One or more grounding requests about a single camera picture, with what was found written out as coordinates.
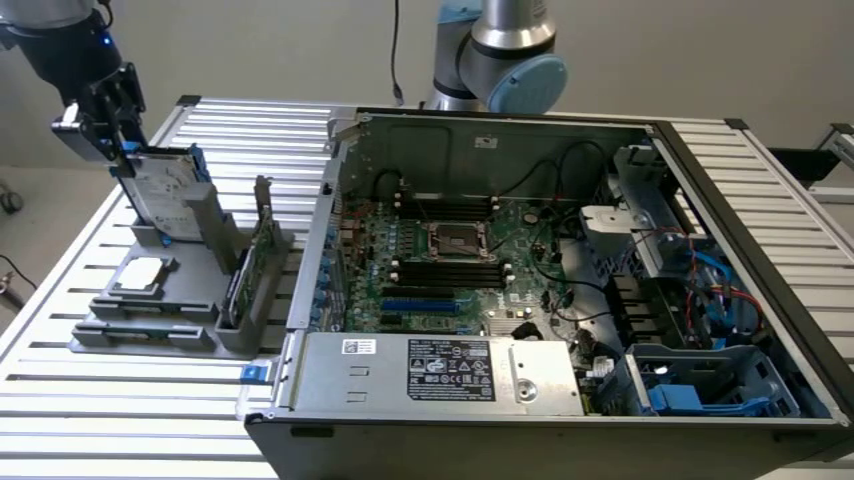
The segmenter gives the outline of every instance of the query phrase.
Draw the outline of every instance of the power supply label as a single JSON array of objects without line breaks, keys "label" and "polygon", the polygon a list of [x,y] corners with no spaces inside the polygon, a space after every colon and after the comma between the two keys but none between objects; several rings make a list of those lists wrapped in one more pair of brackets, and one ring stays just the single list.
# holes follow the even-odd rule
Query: power supply label
[{"label": "power supply label", "polygon": [[413,400],[494,402],[490,342],[410,340],[408,394]]}]

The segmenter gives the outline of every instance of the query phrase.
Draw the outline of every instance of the white wall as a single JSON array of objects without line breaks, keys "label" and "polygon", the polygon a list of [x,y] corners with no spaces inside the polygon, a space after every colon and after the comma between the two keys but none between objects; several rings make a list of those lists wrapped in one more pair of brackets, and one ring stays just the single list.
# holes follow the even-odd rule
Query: white wall
[{"label": "white wall", "polygon": [[[408,101],[432,82],[438,0],[402,0]],[[393,0],[115,0],[154,133],[183,93],[390,103]],[[572,83],[557,110],[745,118],[809,146],[854,121],[851,0],[552,0]],[[0,53],[0,163],[83,166],[53,137],[57,93]]]}]

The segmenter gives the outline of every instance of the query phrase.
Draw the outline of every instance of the floor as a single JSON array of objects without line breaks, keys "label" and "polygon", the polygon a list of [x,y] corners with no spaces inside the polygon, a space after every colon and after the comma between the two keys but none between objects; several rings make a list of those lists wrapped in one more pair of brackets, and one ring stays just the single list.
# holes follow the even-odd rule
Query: floor
[{"label": "floor", "polygon": [[[0,254],[41,284],[117,181],[105,170],[17,167],[0,167],[0,179],[25,198],[21,212],[0,212]],[[0,274],[9,271],[0,261]],[[33,294],[22,279],[14,279],[13,287],[25,298]],[[0,333],[14,319],[0,307]]]}]

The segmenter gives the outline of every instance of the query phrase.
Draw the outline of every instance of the chip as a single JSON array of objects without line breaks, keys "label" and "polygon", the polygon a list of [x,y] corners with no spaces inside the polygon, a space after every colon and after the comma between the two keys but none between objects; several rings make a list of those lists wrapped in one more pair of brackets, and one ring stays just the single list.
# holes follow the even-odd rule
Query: chip
[{"label": "chip", "polygon": [[481,233],[474,225],[440,225],[437,238],[440,255],[481,255]]}]

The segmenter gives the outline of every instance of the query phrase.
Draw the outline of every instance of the motherboard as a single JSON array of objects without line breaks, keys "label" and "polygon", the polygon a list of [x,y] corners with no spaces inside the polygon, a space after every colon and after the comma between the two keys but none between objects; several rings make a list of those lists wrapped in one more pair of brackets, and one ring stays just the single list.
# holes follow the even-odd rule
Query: motherboard
[{"label": "motherboard", "polygon": [[352,202],[346,330],[510,335],[550,315],[565,288],[544,276],[565,278],[556,216],[542,202]]}]

